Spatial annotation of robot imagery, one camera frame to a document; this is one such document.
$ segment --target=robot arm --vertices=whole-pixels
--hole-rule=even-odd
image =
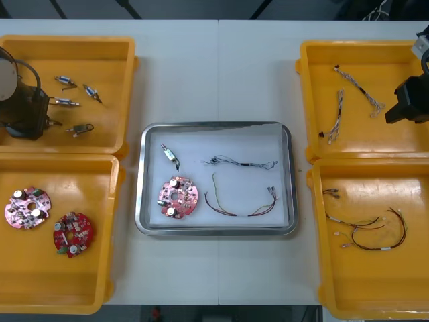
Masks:
[[[395,90],[398,103],[386,114],[386,123],[407,119],[414,123],[429,121],[429,26],[417,34],[412,52],[420,59],[423,74],[411,76]]]

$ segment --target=red circuit board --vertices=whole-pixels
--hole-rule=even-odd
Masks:
[[[198,202],[198,190],[190,179],[172,176],[171,180],[162,186],[158,200],[165,203],[161,210],[163,214],[167,217],[181,219],[194,211]],[[175,209],[175,213],[169,214],[168,209]]]
[[[59,254],[75,257],[87,250],[92,240],[93,226],[83,213],[70,212],[55,223],[54,243]]]

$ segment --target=wire harness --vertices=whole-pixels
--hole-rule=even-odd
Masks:
[[[274,166],[278,163],[277,161],[270,161],[264,164],[258,164],[258,163],[240,163],[237,162],[233,159],[231,159],[228,156],[223,156],[223,155],[218,155],[218,156],[214,156],[213,158],[211,158],[210,161],[203,161],[204,163],[207,164],[220,164],[220,163],[231,163],[231,164],[235,164],[236,166],[254,166],[256,168],[261,168],[261,169],[266,169],[266,170],[270,170],[272,168],[274,168]]]
[[[216,181],[215,181],[215,173],[216,172],[214,172],[213,173],[213,175],[212,175],[212,180],[213,180],[213,185],[214,185],[214,194],[216,195],[216,202],[217,202],[217,205],[218,205],[218,207],[219,207],[219,209],[217,209],[217,208],[215,208],[215,207],[213,207],[210,203],[209,203],[209,201],[208,201],[208,199],[207,199],[207,194],[208,194],[208,192],[206,192],[205,194],[204,194],[204,197],[205,197],[205,199],[206,199],[206,203],[207,203],[207,205],[211,208],[211,209],[213,209],[214,211],[216,211],[217,213],[220,213],[220,214],[222,214],[222,215],[226,215],[226,216],[231,216],[231,217],[255,217],[255,216],[262,216],[262,215],[265,215],[265,214],[267,214],[267,213],[269,213],[271,210],[273,210],[273,208],[274,208],[274,206],[275,206],[275,202],[277,201],[277,193],[275,192],[275,188],[273,187],[273,186],[269,186],[267,189],[268,189],[268,192],[270,193],[270,195],[273,197],[273,202],[271,203],[271,204],[269,204],[269,205],[264,205],[264,206],[260,206],[255,212],[253,212],[253,213],[251,213],[251,214],[248,214],[248,215],[240,215],[240,214],[236,214],[236,213],[232,213],[232,212],[229,212],[229,211],[227,211],[227,210],[225,210],[224,208],[222,208],[222,206],[221,206],[221,204],[219,203],[219,196],[218,196],[218,194],[217,194],[217,186],[216,186]]]
[[[323,194],[324,195],[325,194],[332,195],[334,198],[339,199],[340,196],[338,194],[336,194],[336,192],[338,192],[337,188],[323,190]],[[402,227],[402,234],[401,234],[401,237],[398,239],[398,241],[394,245],[387,246],[387,247],[376,247],[376,248],[374,248],[374,247],[368,247],[368,246],[365,246],[363,244],[358,243],[356,241],[355,234],[360,229],[362,229],[362,230],[377,230],[377,229],[381,229],[381,228],[385,227],[385,225],[381,225],[381,226],[377,226],[377,227],[370,227],[373,224],[375,224],[377,222],[380,222],[381,220],[385,220],[385,217],[384,218],[380,218],[380,216],[378,216],[374,220],[360,221],[358,223],[348,223],[346,221],[337,219],[337,218],[329,215],[327,212],[325,212],[325,215],[326,215],[326,218],[328,218],[328,219],[330,219],[332,221],[335,221],[337,223],[341,223],[343,225],[347,225],[347,226],[353,227],[353,231],[352,231],[350,237],[347,234],[341,233],[339,231],[336,231],[334,233],[335,235],[343,235],[343,236],[345,236],[349,240],[349,242],[347,244],[343,244],[341,246],[342,248],[345,248],[345,247],[348,247],[348,246],[357,246],[358,248],[361,248],[362,250],[380,250],[381,251],[381,250],[392,250],[392,249],[400,246],[404,242],[404,240],[405,240],[405,238],[407,236],[407,230],[408,230],[407,224],[406,224],[405,219],[402,216],[402,213],[401,213],[400,210],[395,210],[395,209],[389,207],[389,209],[387,211],[390,212],[390,213],[395,214],[397,216],[397,218],[399,219],[399,221],[401,223],[401,227]]]
[[[336,122],[334,127],[329,132],[320,132],[319,136],[324,138],[329,136],[328,144],[331,144],[332,141],[335,141],[338,135],[340,134],[340,121],[341,121],[341,110],[343,109],[343,98],[344,98],[344,89],[338,91],[338,114],[336,116]]]
[[[377,102],[365,89],[362,88],[361,85],[358,84],[358,82],[350,74],[342,72],[340,70],[339,65],[336,65],[334,67],[334,70],[339,73],[344,79],[347,79],[350,83],[355,85],[366,96],[370,104],[375,107],[375,111],[371,113],[371,117],[377,117],[380,114],[381,109],[383,109],[386,104]]]

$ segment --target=pink circuit board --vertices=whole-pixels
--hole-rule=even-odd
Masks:
[[[198,203],[198,190],[188,178],[172,176],[163,184],[158,197],[161,212],[167,217],[181,219],[190,215]]]
[[[51,209],[49,196],[40,189],[29,187],[17,190],[5,207],[6,221],[17,229],[31,229],[43,223],[49,217]],[[34,216],[34,209],[38,209],[38,216]]]

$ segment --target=white wire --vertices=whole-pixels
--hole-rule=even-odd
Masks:
[[[381,7],[383,7],[385,4],[387,3],[387,0],[383,0],[383,2],[380,3],[380,5],[378,5],[373,11],[371,11],[370,13],[368,13],[363,19],[362,21],[365,21],[368,18],[368,21],[371,21],[372,15],[374,13],[378,13],[379,15],[377,16],[377,18],[375,19],[375,21],[378,21],[378,19],[380,19],[380,15],[382,13],[386,14],[389,17],[389,14],[385,11],[381,10]]]
[[[334,127],[329,132],[323,132],[323,136],[329,136],[328,144],[331,144],[332,141],[335,141],[338,135],[340,134],[341,111],[343,109],[343,95],[344,95],[344,89],[340,89],[338,91],[338,102],[339,102],[338,115],[336,117],[336,122],[334,124]]]
[[[370,104],[375,107],[375,111],[371,113],[371,117],[377,117],[380,114],[381,109],[383,109],[386,106],[386,104],[377,102],[367,91],[365,91],[361,87],[361,85],[359,85],[359,83],[350,74],[347,74],[346,72],[341,71],[338,65],[334,67],[334,70],[337,73],[339,73],[344,79],[347,79],[350,83],[355,85],[363,92],[363,94],[366,96]]]

